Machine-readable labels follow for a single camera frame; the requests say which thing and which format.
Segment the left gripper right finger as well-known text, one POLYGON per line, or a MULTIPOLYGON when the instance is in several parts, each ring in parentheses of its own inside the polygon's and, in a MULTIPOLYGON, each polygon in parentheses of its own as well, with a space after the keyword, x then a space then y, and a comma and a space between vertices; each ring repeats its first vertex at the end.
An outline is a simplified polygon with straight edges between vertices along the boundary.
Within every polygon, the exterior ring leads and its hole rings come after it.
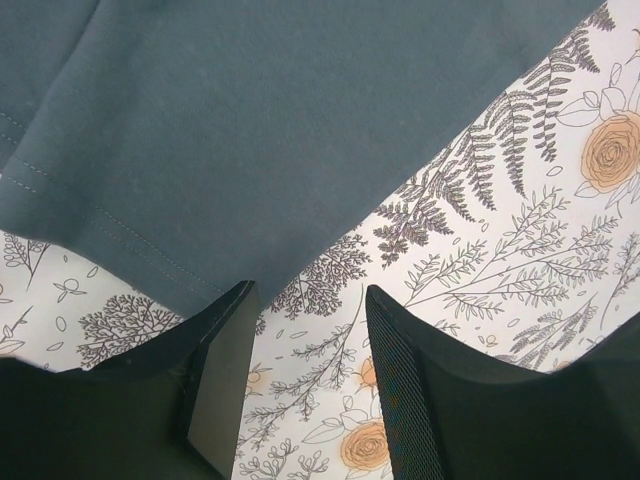
POLYGON ((395 478, 638 477, 637 318, 545 374, 465 345, 377 286, 365 304, 395 478))

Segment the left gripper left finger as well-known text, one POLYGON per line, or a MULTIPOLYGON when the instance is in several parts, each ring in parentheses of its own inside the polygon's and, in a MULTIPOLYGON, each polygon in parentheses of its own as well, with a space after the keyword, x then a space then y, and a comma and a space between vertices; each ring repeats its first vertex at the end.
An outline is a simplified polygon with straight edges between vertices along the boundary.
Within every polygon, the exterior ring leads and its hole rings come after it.
POLYGON ((259 314, 251 281, 89 370, 1 362, 5 479, 228 479, 259 314))

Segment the blue grey t shirt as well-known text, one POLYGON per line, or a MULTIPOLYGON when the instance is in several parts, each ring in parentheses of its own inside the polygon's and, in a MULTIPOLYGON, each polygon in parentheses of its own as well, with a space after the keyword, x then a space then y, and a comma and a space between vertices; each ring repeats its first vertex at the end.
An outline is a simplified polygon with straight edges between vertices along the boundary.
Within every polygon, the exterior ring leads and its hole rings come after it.
POLYGON ((191 316, 264 300, 594 1, 5 1, 1 227, 191 316))

